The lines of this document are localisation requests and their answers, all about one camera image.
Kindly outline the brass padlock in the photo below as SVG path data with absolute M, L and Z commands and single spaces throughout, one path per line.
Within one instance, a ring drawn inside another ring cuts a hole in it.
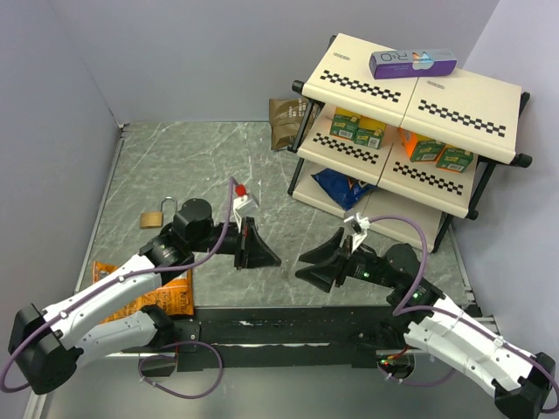
M 164 221 L 164 206 L 171 203 L 174 212 L 177 211 L 178 202 L 172 196 L 165 196 L 159 203 L 155 211 L 145 211 L 140 214 L 139 228 L 141 230 L 160 228 Z

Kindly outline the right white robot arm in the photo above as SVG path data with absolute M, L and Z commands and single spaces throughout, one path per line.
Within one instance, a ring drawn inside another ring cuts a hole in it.
M 388 303 L 398 311 L 381 328 L 390 347 L 421 349 L 460 372 L 493 397 L 507 418 L 536 418 L 553 388 L 555 361 L 510 344 L 469 316 L 435 285 L 414 282 L 420 262 L 409 244 L 395 244 L 382 256 L 366 244 L 356 250 L 343 230 L 302 254 L 295 275 L 324 292 L 347 277 L 392 290 Z

